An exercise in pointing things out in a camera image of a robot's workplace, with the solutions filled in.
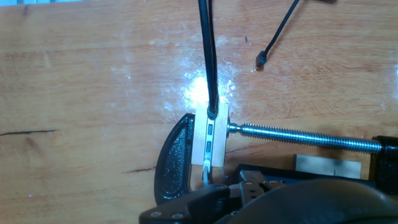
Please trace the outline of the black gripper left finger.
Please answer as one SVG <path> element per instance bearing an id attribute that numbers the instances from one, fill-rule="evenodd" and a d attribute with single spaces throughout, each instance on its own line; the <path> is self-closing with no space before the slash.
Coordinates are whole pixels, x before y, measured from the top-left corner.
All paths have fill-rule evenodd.
<path id="1" fill-rule="evenodd" d="M 261 172 L 242 170 L 239 183 L 208 185 L 143 212 L 139 223 L 227 223 L 264 193 L 264 182 Z"/>

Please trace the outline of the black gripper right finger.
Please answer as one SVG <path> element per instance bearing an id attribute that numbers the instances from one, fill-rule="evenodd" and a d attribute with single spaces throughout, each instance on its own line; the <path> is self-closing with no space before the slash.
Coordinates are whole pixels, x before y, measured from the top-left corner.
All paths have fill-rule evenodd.
<path id="1" fill-rule="evenodd" d="M 266 180 L 262 185 L 265 193 L 285 186 L 283 181 L 276 180 Z"/>

